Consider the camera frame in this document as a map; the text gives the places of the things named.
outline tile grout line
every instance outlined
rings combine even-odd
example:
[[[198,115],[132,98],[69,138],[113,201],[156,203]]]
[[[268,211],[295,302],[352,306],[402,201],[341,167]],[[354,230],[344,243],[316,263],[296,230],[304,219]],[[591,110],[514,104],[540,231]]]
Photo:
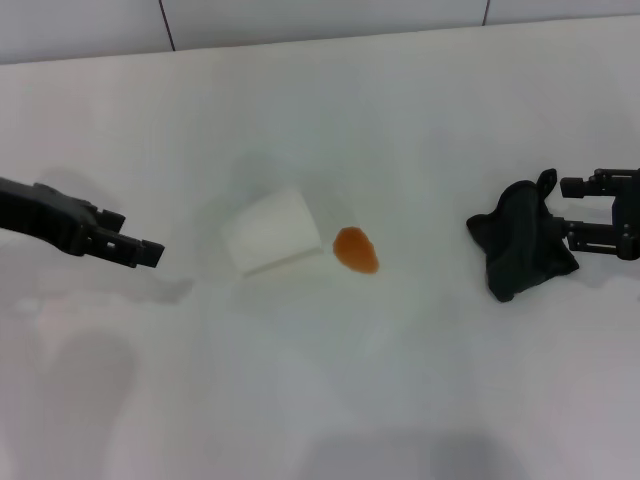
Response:
[[[487,24],[487,16],[489,15],[489,6],[490,5],[491,5],[491,0],[487,0],[487,8],[484,9],[484,18],[482,19],[482,26],[483,27]]]
[[[169,42],[171,42],[171,50],[176,51],[176,47],[173,44],[173,35],[171,35],[171,29],[169,28],[169,22],[167,21],[167,14],[164,13],[164,5],[162,4],[162,0],[158,0],[160,4],[160,11],[162,12],[162,18],[164,19],[164,27],[167,29],[167,34],[169,35]]]

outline black cloth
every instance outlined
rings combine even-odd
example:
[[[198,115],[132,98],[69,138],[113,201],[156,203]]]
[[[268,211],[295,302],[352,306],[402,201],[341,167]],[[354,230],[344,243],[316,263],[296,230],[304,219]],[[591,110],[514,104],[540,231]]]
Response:
[[[475,215],[467,228],[487,255],[487,284],[501,302],[516,293],[578,269],[578,262],[552,227],[544,203],[558,181],[555,169],[545,170],[537,184],[514,183],[488,215]]]

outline white tabletop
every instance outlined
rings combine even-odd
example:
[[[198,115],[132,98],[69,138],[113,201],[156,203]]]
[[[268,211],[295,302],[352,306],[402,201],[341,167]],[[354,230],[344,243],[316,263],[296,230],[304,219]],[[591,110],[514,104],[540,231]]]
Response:
[[[0,175],[166,245],[131,270],[2,232],[0,478],[637,479],[640,264],[498,304],[465,220],[640,166],[638,45],[621,18],[0,67]],[[291,184],[326,253],[238,279],[218,228]],[[354,224],[374,276],[330,253]]]

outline white foam block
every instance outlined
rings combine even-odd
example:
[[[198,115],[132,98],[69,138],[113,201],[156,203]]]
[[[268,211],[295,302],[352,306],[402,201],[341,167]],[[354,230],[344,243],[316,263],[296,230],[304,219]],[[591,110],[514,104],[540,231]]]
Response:
[[[251,205],[222,228],[222,236],[242,273],[322,245],[311,212],[295,188],[269,195]]]

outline white wall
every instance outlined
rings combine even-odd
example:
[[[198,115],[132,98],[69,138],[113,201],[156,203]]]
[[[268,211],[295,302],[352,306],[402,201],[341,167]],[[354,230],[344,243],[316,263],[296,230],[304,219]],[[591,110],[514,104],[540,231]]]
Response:
[[[164,0],[176,49],[481,25],[486,0]]]
[[[487,25],[640,14],[640,0],[491,0]]]
[[[157,0],[0,1],[0,64],[169,50]]]

